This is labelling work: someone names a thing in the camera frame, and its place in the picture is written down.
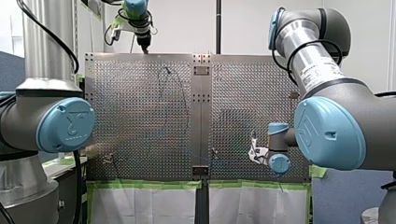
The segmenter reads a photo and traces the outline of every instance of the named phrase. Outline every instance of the silver cylinder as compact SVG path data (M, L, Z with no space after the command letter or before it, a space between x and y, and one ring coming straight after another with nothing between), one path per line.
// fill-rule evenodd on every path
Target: silver cylinder
M47 175L38 156L0 161L0 202L13 204L44 190Z
M312 21L297 20L280 31L276 39L276 49L288 60L302 44L317 40L318 36L318 27ZM322 83L344 77L338 65L320 43L300 49L292 59L291 70L301 94L312 91Z
M73 1L25 0L37 19L73 49ZM26 80L17 90L80 91L72 81L67 53L42 28L23 15Z

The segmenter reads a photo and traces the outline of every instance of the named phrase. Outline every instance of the black cable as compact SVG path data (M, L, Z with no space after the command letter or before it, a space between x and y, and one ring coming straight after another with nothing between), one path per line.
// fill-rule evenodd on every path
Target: black cable
M73 156L76 162L76 176L77 176L77 201L76 201L76 210L75 210L73 224L78 224L79 216L81 213L82 171L81 171L81 161L79 160L78 150L73 152Z
M151 15L151 13L147 10L147 13L148 13L148 15L147 15L147 17L145 17L145 18L142 18L142 19L139 19L139 20L132 20L131 18L128 18L128 17L125 17L124 15L122 15L122 11L123 11L123 8L120 8L119 10L118 10L118 15L121 17L121 18L123 18L123 19L125 19L126 21L128 21L130 24L131 24L131 22L143 22L143 21L146 21L148 24L152 24L152 15ZM134 24L131 24L133 27L135 27L135 28L145 28L145 27L147 27L147 25L143 25L143 26L136 26L136 25L134 25Z
M121 3L109 3L109 2L107 2L107 1L104 1L104 0L102 0L102 2L103 2L103 3L106 3L106 4L108 4L108 5L111 5L111 6L116 6L116 7L120 7L120 6L122 6L122 4L121 4Z
M385 91L376 93L375 96L377 97L384 97L384 96L396 96L396 91Z
M134 37L136 36L136 34L134 34L134 36L132 36L132 44L131 44L131 49L129 50L130 53L132 53L132 50L134 49Z
M283 7L280 7L280 8L277 10L277 13L276 13L276 21L275 21L274 32L273 32L273 36L272 36L273 45L272 45L272 48L271 48L271 52L272 52L272 58L273 58L275 64L276 64L279 68L281 68L282 70L285 70L285 71L288 73L289 79L291 80L291 82L292 82L294 85L298 86L298 85L297 85L297 81L296 81L295 78L293 77L292 72L291 72L291 70L290 70L290 65L291 65L292 59L294 58L294 56L298 53L298 51L299 51L300 49L303 49L303 48L305 48L305 47L307 47L307 46L309 46L309 45L312 45L312 44L314 44L314 43L328 43L328 44L332 45L332 46L338 51L338 57L339 57L339 58L338 58L337 64L338 64L338 65L341 64L341 61L343 60L343 53L342 53L340 47L339 47L338 45L336 45L335 43L333 43L332 41L330 41L330 40L325 40L325 39L318 39L318 40L314 40L314 41L310 41L310 42L307 42L307 43L302 44L302 45L299 46L297 49L295 49L295 50L293 51L293 53L289 56L289 59L288 59L288 62L287 62L287 67L284 67L282 64L280 64L280 63L277 61L277 59L276 59L275 50L276 50L276 38L277 38L277 26L278 26L278 24L279 24L280 13L281 13L283 10L286 10L286 9L283 8Z
M76 74L79 69L79 63L78 63L78 58L76 57L74 52L61 40L61 38L59 38L49 28L47 28L45 25L43 25L37 19L37 17L32 13L30 8L28 6L26 6L26 4L22 0L16 0L16 1L17 1L18 6L20 7L20 9L22 10L22 12L26 16L28 16L32 21L34 21L35 24L37 24L39 27L41 27L41 29L43 29L52 39L54 39L55 42L57 44L59 44L64 49L64 51L66 51L69 58L74 62L74 74Z
M14 101L16 100L16 98L17 98L17 97L16 97L15 94L11 94L11 95L9 95L9 96L3 98L2 101L1 101L1 103L0 103L0 108L3 107L3 106L5 106L5 105L8 105L8 104L14 102Z
M8 224L15 224L14 219L12 219L11 215L9 212L6 210L6 208L1 204L0 202L0 212L3 214L4 218L6 219L6 222Z
M271 48L271 52L272 52L273 60L274 60L274 62L276 63L276 65L277 65L279 68L281 68L282 70L288 71L288 69L287 69L286 67L284 67L282 64L280 64L280 63L277 61L276 56L275 56L276 38L277 38L277 25L278 25L278 22L279 22L279 19L280 19L280 18L279 18L280 13L281 13L282 11L284 11L284 10L286 10L286 9L283 8L283 7L280 7L280 8L277 10L277 12L276 12L276 22L275 22L275 25L274 25L274 32L273 32L273 36L272 36L272 38L273 38L273 45L272 45L272 48Z
M110 43L107 42L107 33L108 33L108 31L110 30L110 28L111 28L111 24L108 25L108 27L107 27L107 29L106 29L106 31L105 31L104 40L105 40L105 43L106 43L107 45L113 46L113 44L114 44L114 38L111 38Z
M318 39L318 40L313 40L313 41L309 41L309 42L303 43L302 45L300 45L297 49L295 49L295 50L291 53L291 55L289 56L289 59L288 59L287 67L286 67L286 71L288 71L289 79L290 79L290 80L294 83L294 85L296 85L296 86L297 86L297 82L296 82L296 80L294 79L294 77L292 76L292 72L291 72L291 70L290 70L291 62L292 62L294 56L297 55L298 51L300 51L301 49L306 48L306 47L308 47L308 46L310 46L310 45L316 44L316 43L327 43L327 44L332 45L332 46L337 50L337 52L338 52L338 61L337 61L337 64L339 65L339 64L341 64L341 62L343 61L343 51L341 51L340 47L339 47L337 44L335 44L334 42L332 42L332 41L330 41L330 40Z

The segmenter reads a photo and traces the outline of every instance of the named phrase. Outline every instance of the wall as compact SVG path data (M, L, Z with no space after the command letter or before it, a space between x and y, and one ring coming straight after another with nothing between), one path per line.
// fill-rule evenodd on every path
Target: wall
M120 7L106 6L106 27ZM158 34L152 37L151 53L215 52L215 0L150 0L148 10ZM130 52L133 35L122 32L120 41L106 52ZM141 48L134 42L133 52Z
M350 56L343 63L349 77L364 81L373 92L386 91L393 76L389 69L393 0L324 0L340 11L352 33Z
M23 57L22 14L16 1L2 2L0 7L0 51Z
M79 72L84 74L86 52L103 52L103 23L80 0L77 3ZM0 51L24 57L22 12L15 0L0 7Z
M298 10L322 7L322 0L223 0L222 53L270 55L268 33L279 8Z
M287 9L321 7L321 0L222 1L222 53L269 54L268 30L272 13ZM106 6L106 27L120 7ZM208 53L216 49L216 0L150 0L148 8L159 33L152 39L152 53ZM106 52L130 52L132 34L123 32L120 41ZM133 52L141 49L134 43Z

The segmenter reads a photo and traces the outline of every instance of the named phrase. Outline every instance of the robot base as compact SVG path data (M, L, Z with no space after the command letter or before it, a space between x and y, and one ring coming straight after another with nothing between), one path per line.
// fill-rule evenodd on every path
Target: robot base
M35 195L13 204L4 204L15 224L56 224L59 218L58 205L58 182L53 180ZM7 223L2 216L0 223Z

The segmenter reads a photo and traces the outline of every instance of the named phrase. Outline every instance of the pegboard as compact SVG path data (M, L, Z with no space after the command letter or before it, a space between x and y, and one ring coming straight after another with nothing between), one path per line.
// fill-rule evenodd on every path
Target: pegboard
M212 179L275 180L267 166L248 159L250 134L258 147L268 146L268 124L287 122L300 99L286 72L270 56L212 56L212 132L210 175ZM308 182L308 162L298 148L290 148L290 171L285 182Z
M270 122L292 126L297 88L270 57L195 57L87 55L86 99L96 111L90 180L191 180L197 162L211 179L277 180L249 160L250 133L266 146ZM309 181L298 148L290 159L281 181Z
M191 180L191 55L90 54L96 113L88 178Z

